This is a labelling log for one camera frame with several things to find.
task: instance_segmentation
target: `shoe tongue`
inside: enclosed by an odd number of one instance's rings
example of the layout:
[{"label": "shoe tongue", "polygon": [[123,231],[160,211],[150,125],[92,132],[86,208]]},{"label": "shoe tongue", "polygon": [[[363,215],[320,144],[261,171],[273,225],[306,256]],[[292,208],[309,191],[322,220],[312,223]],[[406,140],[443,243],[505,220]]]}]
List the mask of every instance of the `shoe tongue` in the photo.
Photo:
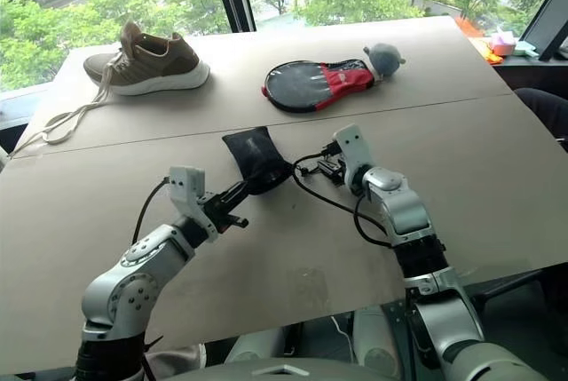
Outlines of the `shoe tongue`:
[{"label": "shoe tongue", "polygon": [[137,38],[141,34],[142,31],[140,30],[140,28],[132,21],[126,23],[122,28],[122,33],[121,33],[122,50],[131,59],[134,58],[133,47],[136,44]]}]

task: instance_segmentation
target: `white shoe sole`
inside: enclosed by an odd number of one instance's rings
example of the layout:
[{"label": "white shoe sole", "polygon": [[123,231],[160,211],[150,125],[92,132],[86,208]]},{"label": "white shoe sole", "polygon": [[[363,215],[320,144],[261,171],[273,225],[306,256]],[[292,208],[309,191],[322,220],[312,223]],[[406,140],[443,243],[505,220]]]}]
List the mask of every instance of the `white shoe sole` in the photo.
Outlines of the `white shoe sole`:
[{"label": "white shoe sole", "polygon": [[209,66],[199,60],[199,63],[191,72],[182,75],[157,76],[142,82],[133,83],[132,85],[111,85],[110,90],[120,95],[140,95],[147,94],[148,92],[166,90],[187,90],[199,88],[207,81],[208,77]]}]

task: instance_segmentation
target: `table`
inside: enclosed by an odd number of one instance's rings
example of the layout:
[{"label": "table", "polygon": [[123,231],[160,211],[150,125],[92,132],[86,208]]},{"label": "table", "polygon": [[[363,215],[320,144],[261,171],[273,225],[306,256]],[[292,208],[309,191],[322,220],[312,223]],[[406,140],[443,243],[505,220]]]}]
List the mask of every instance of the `table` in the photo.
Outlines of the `table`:
[{"label": "table", "polygon": [[[348,48],[368,44],[361,33],[373,28],[388,36],[386,42],[406,43],[401,51],[408,62],[391,82],[314,115],[285,114],[259,99],[261,79],[278,62],[265,46],[285,51],[290,60],[349,58]],[[319,55],[309,44],[327,28],[298,36],[203,38],[195,43],[203,45],[200,54],[206,43],[245,48],[242,40],[271,57],[255,64],[254,53],[242,53],[248,62],[232,64],[232,54],[212,52],[207,60],[214,75],[195,94],[168,91],[128,107],[94,110],[62,147],[31,147],[8,164],[0,175],[0,373],[73,364],[83,291],[128,246],[154,184],[171,165],[187,164],[206,171],[208,190],[221,191],[240,179],[221,137],[259,124],[269,126],[278,149],[294,160],[357,123],[376,162],[408,176],[465,282],[565,260],[568,159],[450,20],[332,29],[334,44],[324,45],[322,37]],[[449,46],[433,51],[442,41],[453,44],[455,63],[442,66]],[[235,86],[239,77],[241,86]],[[73,76],[67,86],[82,89],[84,82]],[[119,121],[122,127],[113,126]],[[344,188],[324,179],[313,178],[311,186],[354,204]],[[156,349],[386,303],[403,293],[392,253],[359,239],[348,214],[291,180],[248,198],[235,213],[250,225],[201,246],[162,293],[147,332],[148,339],[165,336]],[[160,193],[142,233],[175,217]]]}]

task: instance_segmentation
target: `sneaker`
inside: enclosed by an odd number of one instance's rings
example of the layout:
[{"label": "sneaker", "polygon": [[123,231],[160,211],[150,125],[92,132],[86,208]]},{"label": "sneaker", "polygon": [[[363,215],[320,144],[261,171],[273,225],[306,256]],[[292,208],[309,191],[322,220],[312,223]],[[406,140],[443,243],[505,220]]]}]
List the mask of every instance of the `sneaker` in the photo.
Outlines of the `sneaker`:
[{"label": "sneaker", "polygon": [[83,63],[87,75],[97,85],[110,64],[107,89],[122,95],[139,95],[160,90],[197,88],[207,81],[209,66],[199,59],[184,39],[142,33],[129,21],[122,29],[119,54],[97,54]]}]

